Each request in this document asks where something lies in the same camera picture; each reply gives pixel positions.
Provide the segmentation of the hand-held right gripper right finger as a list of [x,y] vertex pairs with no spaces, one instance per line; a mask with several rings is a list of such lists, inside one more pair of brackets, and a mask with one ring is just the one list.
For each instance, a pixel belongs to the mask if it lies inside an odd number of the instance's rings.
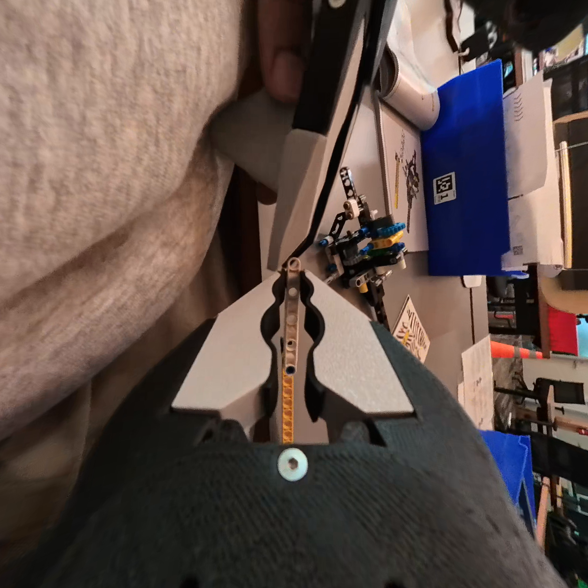
[[304,330],[305,404],[326,425],[329,443],[349,423],[399,420],[415,408],[381,343],[380,325],[309,270],[300,277]]

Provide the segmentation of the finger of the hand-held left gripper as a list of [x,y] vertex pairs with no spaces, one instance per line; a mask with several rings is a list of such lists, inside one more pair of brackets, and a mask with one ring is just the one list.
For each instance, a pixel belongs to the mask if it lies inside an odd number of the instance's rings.
[[319,230],[356,113],[376,76],[397,1],[322,1],[294,113],[294,129],[330,139],[331,158],[311,230],[295,251],[309,249]]
[[307,238],[325,184],[332,143],[321,134],[292,129],[286,137],[270,235],[268,269],[278,270]]

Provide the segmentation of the yellow lego beam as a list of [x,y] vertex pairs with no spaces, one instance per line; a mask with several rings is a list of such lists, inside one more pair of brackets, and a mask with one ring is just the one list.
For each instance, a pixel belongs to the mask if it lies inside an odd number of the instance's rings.
[[282,370],[282,428],[281,443],[291,445],[294,443],[295,432],[295,388],[294,377],[287,370]]

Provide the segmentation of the white lego beam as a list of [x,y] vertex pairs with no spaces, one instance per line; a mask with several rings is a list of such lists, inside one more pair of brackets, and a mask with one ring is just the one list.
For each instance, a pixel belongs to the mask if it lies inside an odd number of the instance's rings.
[[291,257],[285,268],[283,371],[293,376],[298,367],[300,273],[302,265],[297,257]]

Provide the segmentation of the person's left forearm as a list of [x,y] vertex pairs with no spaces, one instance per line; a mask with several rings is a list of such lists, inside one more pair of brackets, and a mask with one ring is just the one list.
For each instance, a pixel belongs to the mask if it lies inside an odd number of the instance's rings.
[[231,174],[250,1],[1,1],[1,439],[173,304]]

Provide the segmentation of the multicoloured lego assembly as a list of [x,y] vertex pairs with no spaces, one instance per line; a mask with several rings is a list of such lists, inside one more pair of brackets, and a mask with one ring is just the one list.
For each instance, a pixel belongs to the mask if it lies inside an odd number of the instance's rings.
[[351,170],[339,171],[345,192],[343,211],[335,218],[330,232],[317,246],[327,257],[326,284],[340,281],[345,289],[357,290],[370,306],[375,320],[390,330],[384,304],[384,283],[392,267],[406,267],[406,225],[391,215],[379,216],[365,195],[356,190]]

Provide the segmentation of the person's left hand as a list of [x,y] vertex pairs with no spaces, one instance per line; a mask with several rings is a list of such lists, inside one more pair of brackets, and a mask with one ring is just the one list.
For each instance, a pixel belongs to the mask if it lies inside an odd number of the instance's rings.
[[258,1],[259,61],[268,94],[294,104],[305,72],[304,50],[311,32],[310,1]]

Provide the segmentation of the white instruction booklet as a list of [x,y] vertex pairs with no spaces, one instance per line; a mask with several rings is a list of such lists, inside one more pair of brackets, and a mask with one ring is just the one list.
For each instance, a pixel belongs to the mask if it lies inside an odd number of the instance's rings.
[[387,45],[373,91],[386,213],[406,225],[409,252],[427,251],[422,133],[437,122],[437,88],[407,44]]

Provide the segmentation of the zebra striped sticker sheet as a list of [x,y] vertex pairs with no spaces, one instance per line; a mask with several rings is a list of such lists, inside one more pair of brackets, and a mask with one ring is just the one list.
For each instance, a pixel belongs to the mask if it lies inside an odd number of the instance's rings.
[[395,340],[405,347],[421,363],[425,363],[430,348],[430,339],[416,312],[410,296],[407,296],[392,329]]

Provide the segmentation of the white paper sheet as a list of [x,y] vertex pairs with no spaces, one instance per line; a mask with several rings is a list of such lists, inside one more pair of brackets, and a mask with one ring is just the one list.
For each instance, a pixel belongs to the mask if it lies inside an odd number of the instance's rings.
[[478,430],[494,430],[494,381],[490,336],[461,355],[463,382],[458,385],[458,402]]

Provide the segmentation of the blue plastic bin with tag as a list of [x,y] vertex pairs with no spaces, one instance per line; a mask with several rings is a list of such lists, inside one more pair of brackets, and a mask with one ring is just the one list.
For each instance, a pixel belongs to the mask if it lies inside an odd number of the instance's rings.
[[498,276],[511,249],[500,60],[438,89],[422,133],[430,276]]

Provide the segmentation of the orange foam tube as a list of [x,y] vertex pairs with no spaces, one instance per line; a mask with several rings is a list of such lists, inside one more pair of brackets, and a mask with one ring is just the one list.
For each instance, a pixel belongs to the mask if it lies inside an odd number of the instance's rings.
[[490,341],[490,352],[493,359],[544,359],[541,351]]

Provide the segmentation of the white printed sheets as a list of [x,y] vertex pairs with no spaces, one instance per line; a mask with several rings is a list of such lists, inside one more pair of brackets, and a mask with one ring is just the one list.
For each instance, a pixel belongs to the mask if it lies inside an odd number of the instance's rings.
[[564,265],[552,80],[538,73],[503,100],[510,250],[503,271]]

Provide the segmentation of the person's sweater torso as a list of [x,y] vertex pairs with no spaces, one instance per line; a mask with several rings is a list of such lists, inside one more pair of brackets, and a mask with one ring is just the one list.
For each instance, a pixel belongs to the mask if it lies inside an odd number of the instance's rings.
[[80,469],[132,393],[147,407],[148,379],[89,381],[65,394],[1,399],[1,573],[27,555],[62,513]]

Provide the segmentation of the red panel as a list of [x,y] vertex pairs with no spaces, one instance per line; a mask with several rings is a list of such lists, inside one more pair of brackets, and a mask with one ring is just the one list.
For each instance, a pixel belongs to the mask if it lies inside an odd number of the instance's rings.
[[560,355],[579,355],[575,314],[548,305],[548,349]]

